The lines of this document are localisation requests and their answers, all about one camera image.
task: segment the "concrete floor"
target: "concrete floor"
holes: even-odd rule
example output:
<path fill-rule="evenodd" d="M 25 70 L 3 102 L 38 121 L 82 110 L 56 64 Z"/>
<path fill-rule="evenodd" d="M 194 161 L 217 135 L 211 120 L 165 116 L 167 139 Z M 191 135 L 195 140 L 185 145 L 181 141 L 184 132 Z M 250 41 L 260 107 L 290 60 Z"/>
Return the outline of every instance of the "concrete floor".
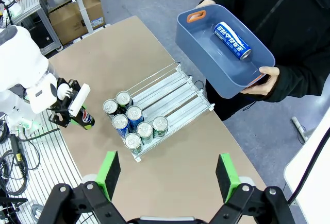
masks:
<path fill-rule="evenodd" d="M 205 80 L 175 44 L 177 15 L 194 8 L 200 0 L 101 1 L 107 23 L 114 24 L 137 15 L 172 57 L 182 63 L 187 74 L 192 75 L 195 80 Z M 225 121 L 225 125 L 266 185 L 284 186 L 284 168 L 301 147 L 297 130 L 290 119 L 296 116 L 307 130 L 315 127 L 329 107 L 328 88 L 329 84 L 326 84 L 321 97 L 306 96 L 301 99 L 287 97 L 276 104 L 260 102 L 245 112 L 239 111 Z M 287 197 L 290 196 L 288 187 L 285 189 L 285 194 Z M 296 223 L 306 223 L 298 207 L 292 207 L 292 211 Z"/>

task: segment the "black jacket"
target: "black jacket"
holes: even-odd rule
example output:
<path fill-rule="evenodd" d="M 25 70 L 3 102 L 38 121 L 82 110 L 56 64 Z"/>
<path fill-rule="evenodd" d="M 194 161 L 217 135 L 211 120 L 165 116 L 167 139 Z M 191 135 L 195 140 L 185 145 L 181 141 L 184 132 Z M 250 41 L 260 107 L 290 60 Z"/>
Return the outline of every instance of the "black jacket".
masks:
<path fill-rule="evenodd" d="M 330 0 L 213 1 L 230 10 L 274 55 L 280 75 L 265 101 L 321 95 L 330 73 Z"/>

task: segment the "bolt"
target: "bolt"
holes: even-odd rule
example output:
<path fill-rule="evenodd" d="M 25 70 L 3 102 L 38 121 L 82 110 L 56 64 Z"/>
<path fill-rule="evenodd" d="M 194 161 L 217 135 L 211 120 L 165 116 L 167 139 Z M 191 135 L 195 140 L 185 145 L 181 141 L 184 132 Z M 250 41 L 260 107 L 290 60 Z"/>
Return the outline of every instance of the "bolt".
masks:
<path fill-rule="evenodd" d="M 242 187 L 242 190 L 245 191 L 245 192 L 248 192 L 250 190 L 250 187 L 248 187 L 247 185 L 244 185 Z"/>
<path fill-rule="evenodd" d="M 269 189 L 269 193 L 272 194 L 272 195 L 275 195 L 276 194 L 276 190 L 273 189 L 273 188 L 271 188 L 271 189 Z"/>

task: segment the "black trousers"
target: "black trousers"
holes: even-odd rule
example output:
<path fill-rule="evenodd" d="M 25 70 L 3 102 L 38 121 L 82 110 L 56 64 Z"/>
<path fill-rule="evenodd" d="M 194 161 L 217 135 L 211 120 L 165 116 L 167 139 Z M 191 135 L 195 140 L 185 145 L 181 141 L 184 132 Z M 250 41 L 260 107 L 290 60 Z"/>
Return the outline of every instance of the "black trousers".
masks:
<path fill-rule="evenodd" d="M 205 84 L 207 99 L 211 104 L 216 104 L 214 111 L 218 117 L 225 121 L 234 115 L 238 110 L 252 104 L 255 100 L 253 98 L 247 97 L 244 94 L 237 94 L 231 99 L 225 99 L 220 97 L 220 95 L 215 91 L 212 85 L 206 80 Z"/>

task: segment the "slatted metal surface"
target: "slatted metal surface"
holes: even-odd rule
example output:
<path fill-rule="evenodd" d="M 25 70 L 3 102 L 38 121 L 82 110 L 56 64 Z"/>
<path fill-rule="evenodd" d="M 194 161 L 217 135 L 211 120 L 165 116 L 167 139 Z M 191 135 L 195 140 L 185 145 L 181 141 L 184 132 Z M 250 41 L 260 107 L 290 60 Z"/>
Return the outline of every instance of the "slatted metal surface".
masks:
<path fill-rule="evenodd" d="M 57 128 L 57 125 L 48 121 L 49 115 L 50 111 L 44 111 L 39 115 L 39 121 L 43 127 L 32 136 L 37 136 Z M 30 213 L 31 206 L 35 203 L 45 205 L 54 185 L 58 183 L 66 183 L 71 187 L 76 187 L 81 182 L 81 175 L 60 131 L 55 131 L 39 139 L 32 140 L 31 142 L 33 142 L 39 151 L 41 160 L 40 166 L 36 170 L 28 171 L 27 190 L 23 194 L 16 196 L 28 199 L 27 203 L 20 206 L 20 211 L 17 213 L 23 224 L 35 223 Z M 28 167 L 35 167 L 38 163 L 38 157 L 34 147 L 28 142 L 23 142 L 22 146 Z M 10 141 L 7 140 L 0 145 L 0 154 L 3 155 L 4 152 L 10 149 Z M 9 156 L 7 162 L 11 161 L 12 156 Z M 14 166 L 11 177 L 21 177 L 18 167 Z M 7 187 L 12 191 L 16 191 L 21 187 L 22 183 L 23 180 L 9 179 Z M 81 223 L 89 215 L 90 214 L 83 214 L 77 223 Z M 84 223 L 97 224 L 97 221 L 94 216 L 92 216 Z"/>
<path fill-rule="evenodd" d="M 180 128 L 193 121 L 203 112 L 214 108 L 214 104 L 210 104 L 203 95 L 203 90 L 199 90 L 195 86 L 192 77 L 187 76 L 181 70 L 180 65 L 162 74 L 163 70 L 153 75 L 159 80 L 154 85 L 152 83 L 145 85 L 144 82 L 137 84 L 141 86 L 141 89 L 144 89 L 143 92 L 136 91 L 132 93 L 131 89 L 128 90 L 131 93 L 134 105 L 142 109 L 145 121 L 152 122 L 157 116 L 165 116 L 169 122 L 169 129 L 164 137 L 156 137 L 151 143 L 143 145 L 139 154 L 132 153 L 137 162 L 141 161 L 142 155 Z"/>
<path fill-rule="evenodd" d="M 22 7 L 23 13 L 13 19 L 14 23 L 21 22 L 41 8 L 40 0 L 19 0 L 18 4 Z"/>

